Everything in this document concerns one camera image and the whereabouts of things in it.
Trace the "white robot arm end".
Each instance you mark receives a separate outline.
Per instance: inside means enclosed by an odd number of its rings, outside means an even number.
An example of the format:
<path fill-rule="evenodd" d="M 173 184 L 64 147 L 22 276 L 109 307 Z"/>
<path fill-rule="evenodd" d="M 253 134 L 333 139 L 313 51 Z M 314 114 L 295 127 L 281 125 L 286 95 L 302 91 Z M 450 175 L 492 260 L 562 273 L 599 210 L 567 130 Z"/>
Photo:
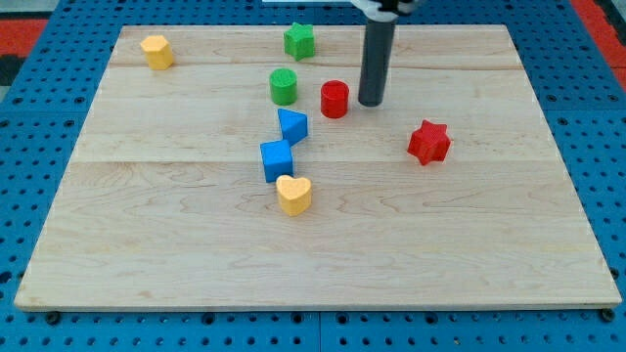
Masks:
<path fill-rule="evenodd" d="M 399 17 L 410 16 L 424 0 L 350 0 L 368 20 L 394 22 Z"/>

